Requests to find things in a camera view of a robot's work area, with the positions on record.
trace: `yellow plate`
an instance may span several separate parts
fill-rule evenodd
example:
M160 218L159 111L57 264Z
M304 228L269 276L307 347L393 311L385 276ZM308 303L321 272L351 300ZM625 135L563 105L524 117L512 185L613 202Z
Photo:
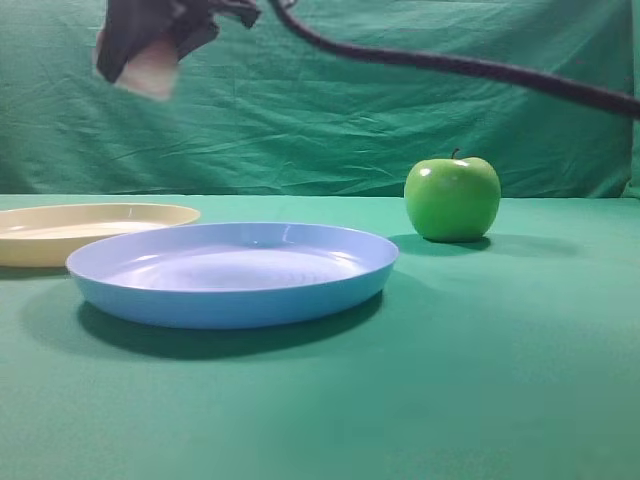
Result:
M200 212L176 205L100 203L0 211L0 265L62 267L96 240L195 223Z

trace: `table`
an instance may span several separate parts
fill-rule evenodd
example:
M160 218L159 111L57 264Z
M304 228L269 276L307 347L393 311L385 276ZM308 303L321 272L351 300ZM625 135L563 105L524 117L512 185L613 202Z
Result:
M177 203L202 222L366 229L382 296L323 321L171 331L0 270L3 480L640 478L640 203L504 200L489 241L435 245L398 198L0 196Z

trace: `blue plate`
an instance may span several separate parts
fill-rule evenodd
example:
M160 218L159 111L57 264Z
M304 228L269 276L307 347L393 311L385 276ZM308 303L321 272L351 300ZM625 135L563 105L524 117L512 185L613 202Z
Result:
M100 240L67 268L85 299L122 319L175 328L255 328L317 319L380 292L389 240L290 223L170 227Z

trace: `green fabric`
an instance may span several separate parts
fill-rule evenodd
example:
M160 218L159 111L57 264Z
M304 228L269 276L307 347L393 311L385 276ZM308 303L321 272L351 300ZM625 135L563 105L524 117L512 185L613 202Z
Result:
M266 2L184 62L175 99L91 68L104 0L4 2L0 192L399 196L427 157L481 156L507 197L618 196L632 125L501 84L337 60ZM301 1L334 38L511 62L633 88L629 0Z
M506 200L484 249L416 238L398 198L0 208L117 200L362 228L402 255L352 312L226 333L125 323L62 272L0 270L0 478L637 478L636 200Z

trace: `green backdrop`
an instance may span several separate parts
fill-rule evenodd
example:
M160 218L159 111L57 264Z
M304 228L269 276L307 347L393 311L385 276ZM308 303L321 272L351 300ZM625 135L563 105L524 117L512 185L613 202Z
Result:
M629 181L627 119L335 59L259 3L253 30L221 19L220 39L184 61L175 98L154 103L93 73L103 0L4 0L0 193L401 195L413 163L454 148L490 161L508 197L619 196ZM356 43L634 89L631 0L300 0L295 14Z

